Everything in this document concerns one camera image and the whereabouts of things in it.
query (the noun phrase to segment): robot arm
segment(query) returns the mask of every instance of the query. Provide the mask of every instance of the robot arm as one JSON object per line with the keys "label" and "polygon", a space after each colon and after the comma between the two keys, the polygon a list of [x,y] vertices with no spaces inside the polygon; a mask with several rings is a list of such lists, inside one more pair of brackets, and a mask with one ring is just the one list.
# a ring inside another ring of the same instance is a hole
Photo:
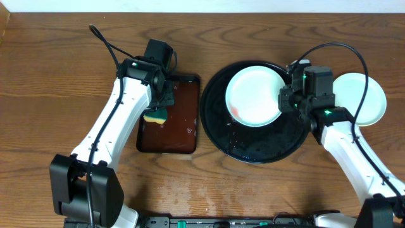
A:
{"label": "robot arm", "polygon": [[[121,105],[106,127],[105,133],[101,136],[97,146],[98,151],[94,153],[93,158],[93,164],[97,165],[100,161],[104,161],[107,163],[107,167],[113,168],[115,172],[117,172],[122,149],[136,121],[152,100],[150,85],[143,85],[141,80],[124,77],[123,84]],[[91,128],[84,140],[72,151],[72,155],[77,155],[77,160],[87,162],[89,159],[90,146],[97,133],[100,131],[101,126],[106,121],[107,116],[113,109],[119,93],[120,81],[116,79],[113,92],[93,128]]]}
{"label": "robot arm", "polygon": [[[123,87],[116,79],[113,92],[93,128],[69,157],[56,155],[49,167],[54,210],[59,215],[89,221],[86,186],[90,184],[94,224],[134,228],[138,213],[123,204],[123,190],[116,176],[122,149],[142,112],[174,105],[168,67],[173,49],[165,42],[150,40],[144,56],[125,59],[119,66]],[[91,181],[83,180],[96,135],[118,100],[94,152]]]}
{"label": "robot arm", "polygon": [[354,141],[354,117],[347,109],[335,106],[331,69],[311,66],[308,60],[295,65],[295,72],[290,72],[292,66],[288,66],[292,82],[280,90],[278,107],[281,112],[300,114],[318,143],[342,167],[362,205],[357,220],[331,213],[317,217],[316,224],[345,228],[392,226],[393,212],[404,218],[405,205],[401,196],[405,195],[405,184],[381,162],[361,135],[358,125],[354,126]]}
{"label": "robot arm", "polygon": [[[386,198],[396,196],[391,188],[384,183],[376,170],[370,165],[357,145],[353,143],[351,125],[352,123],[345,121],[335,122],[333,125],[325,127],[321,137],[323,147],[332,154],[340,167],[342,167],[360,200],[361,206],[363,206],[365,199],[371,199],[376,194],[381,194]],[[378,156],[370,148],[363,135],[361,135],[360,129],[357,125],[355,131],[356,135],[359,137],[361,146],[364,148],[368,156],[384,173],[384,175],[389,178],[396,189],[400,189],[402,195],[404,195],[405,184],[395,177],[381,162]]]}

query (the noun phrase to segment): sponge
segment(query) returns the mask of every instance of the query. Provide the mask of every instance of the sponge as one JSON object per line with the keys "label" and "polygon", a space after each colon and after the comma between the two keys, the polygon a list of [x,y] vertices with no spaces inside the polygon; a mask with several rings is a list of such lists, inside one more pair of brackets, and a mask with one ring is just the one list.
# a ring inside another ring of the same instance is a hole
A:
{"label": "sponge", "polygon": [[165,108],[144,113],[144,120],[150,123],[163,124],[167,120],[167,110]]}

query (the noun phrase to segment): green led light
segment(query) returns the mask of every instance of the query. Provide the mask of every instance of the green led light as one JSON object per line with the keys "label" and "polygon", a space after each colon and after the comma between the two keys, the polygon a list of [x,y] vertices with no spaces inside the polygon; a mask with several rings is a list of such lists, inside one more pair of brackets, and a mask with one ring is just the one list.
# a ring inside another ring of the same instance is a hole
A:
{"label": "green led light", "polygon": [[185,228],[186,224],[187,223],[185,221],[178,221],[177,222],[177,228]]}

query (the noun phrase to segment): white wall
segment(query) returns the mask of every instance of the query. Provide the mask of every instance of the white wall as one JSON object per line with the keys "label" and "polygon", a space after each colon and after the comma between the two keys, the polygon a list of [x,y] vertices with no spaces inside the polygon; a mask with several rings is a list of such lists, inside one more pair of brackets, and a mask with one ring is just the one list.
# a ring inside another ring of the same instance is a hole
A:
{"label": "white wall", "polygon": [[405,13],[405,0],[0,0],[10,12]]}

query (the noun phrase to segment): black plate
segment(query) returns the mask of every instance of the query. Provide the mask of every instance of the black plate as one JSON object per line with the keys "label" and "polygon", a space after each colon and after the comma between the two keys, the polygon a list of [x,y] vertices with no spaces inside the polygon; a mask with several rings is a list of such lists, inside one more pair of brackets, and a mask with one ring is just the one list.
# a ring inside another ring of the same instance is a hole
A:
{"label": "black plate", "polygon": [[298,149],[309,130],[299,121],[296,113],[282,113],[274,122],[262,127],[247,127],[232,118],[225,104],[225,91],[237,72],[251,66],[271,68],[286,84],[291,83],[285,69],[273,63],[242,61],[227,66],[208,82],[202,94],[202,126],[214,145],[236,160],[276,162]]}

